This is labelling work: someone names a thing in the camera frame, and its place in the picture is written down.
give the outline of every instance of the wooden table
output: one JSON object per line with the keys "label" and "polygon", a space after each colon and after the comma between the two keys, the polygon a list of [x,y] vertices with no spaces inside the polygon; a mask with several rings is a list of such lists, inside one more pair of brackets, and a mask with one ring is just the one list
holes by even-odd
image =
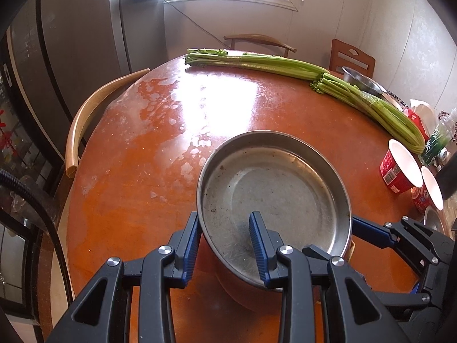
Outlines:
{"label": "wooden table", "polygon": [[[315,93],[305,81],[241,69],[186,68],[177,58],[112,102],[87,144],[68,223],[75,293],[110,256],[140,258],[167,243],[196,210],[198,176],[211,152],[255,129],[292,134],[321,152],[340,174],[353,214],[383,224],[414,211],[410,194],[392,193],[380,176],[390,136],[362,113]],[[355,242],[351,264],[373,289],[411,289],[415,275],[392,250]],[[276,342],[279,316],[252,312],[231,299],[205,245],[189,286],[171,292],[177,342]]]}

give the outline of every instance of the paper cup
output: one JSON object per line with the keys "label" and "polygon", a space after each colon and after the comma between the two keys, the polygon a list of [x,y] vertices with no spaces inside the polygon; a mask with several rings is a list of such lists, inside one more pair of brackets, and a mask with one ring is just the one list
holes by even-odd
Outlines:
{"label": "paper cup", "polygon": [[394,139],[389,140],[389,150],[379,169],[387,187],[395,193],[423,185],[416,160],[403,144]]}
{"label": "paper cup", "polygon": [[421,188],[413,187],[411,196],[420,213],[425,213],[427,206],[443,210],[443,196],[435,177],[427,167],[422,166],[424,185]]}

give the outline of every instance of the green vegetable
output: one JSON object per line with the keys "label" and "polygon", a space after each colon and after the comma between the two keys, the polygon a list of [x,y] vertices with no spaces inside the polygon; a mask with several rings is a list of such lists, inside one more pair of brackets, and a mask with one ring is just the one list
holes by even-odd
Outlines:
{"label": "green vegetable", "polygon": [[232,56],[221,49],[188,49],[185,64],[248,68],[312,81],[311,87],[315,91],[332,95],[371,117],[411,152],[422,153],[424,150],[425,141],[419,128],[401,111],[314,64],[255,53]]}

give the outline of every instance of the chair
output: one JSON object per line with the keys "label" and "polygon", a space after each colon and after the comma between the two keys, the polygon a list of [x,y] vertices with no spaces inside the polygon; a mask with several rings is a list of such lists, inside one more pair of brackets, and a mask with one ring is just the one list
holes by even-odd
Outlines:
{"label": "chair", "polygon": [[375,63],[375,59],[362,50],[340,40],[332,40],[329,70],[342,73],[338,68],[346,66],[371,79],[373,78]]}
{"label": "chair", "polygon": [[108,97],[113,91],[120,87],[127,85],[128,83],[134,82],[150,71],[149,68],[143,69],[138,72],[131,73],[129,75],[115,79],[101,88],[97,89],[92,93],[90,97],[86,99],[83,105],[76,113],[75,118],[70,126],[70,131],[67,137],[67,145],[65,147],[65,174],[69,178],[73,178],[78,168],[78,146],[81,142],[81,138],[86,131],[89,123],[91,122],[97,107],[102,101]]}
{"label": "chair", "polygon": [[272,45],[272,46],[275,46],[275,47],[283,47],[284,49],[286,49],[286,51],[284,52],[284,57],[285,58],[287,58],[287,55],[289,54],[289,50],[292,53],[296,52],[295,48],[290,47],[289,45],[278,41],[274,37],[261,35],[261,34],[258,34],[258,33],[246,33],[246,34],[239,34],[239,35],[228,35],[228,36],[224,36],[224,40],[232,40],[232,43],[230,45],[230,48],[232,50],[235,50],[235,40],[241,40],[241,41],[254,42],[256,44],[264,44],[264,45]]}

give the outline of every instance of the metal bolt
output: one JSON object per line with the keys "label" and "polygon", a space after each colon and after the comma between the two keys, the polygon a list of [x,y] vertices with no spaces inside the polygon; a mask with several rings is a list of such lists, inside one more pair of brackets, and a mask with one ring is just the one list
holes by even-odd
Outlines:
{"label": "metal bolt", "polygon": [[293,252],[293,247],[289,245],[283,245],[279,248],[279,251],[283,254],[290,254]]}
{"label": "metal bolt", "polygon": [[344,264],[344,259],[341,256],[334,256],[332,258],[332,264],[337,267],[341,267]]}
{"label": "metal bolt", "polygon": [[107,260],[107,265],[109,265],[110,267],[115,267],[115,266],[117,266],[120,262],[121,262],[121,260],[120,260],[117,256],[112,256],[111,258],[109,258],[109,259]]}
{"label": "metal bolt", "polygon": [[171,246],[169,245],[162,245],[159,247],[160,254],[170,254],[171,253]]}

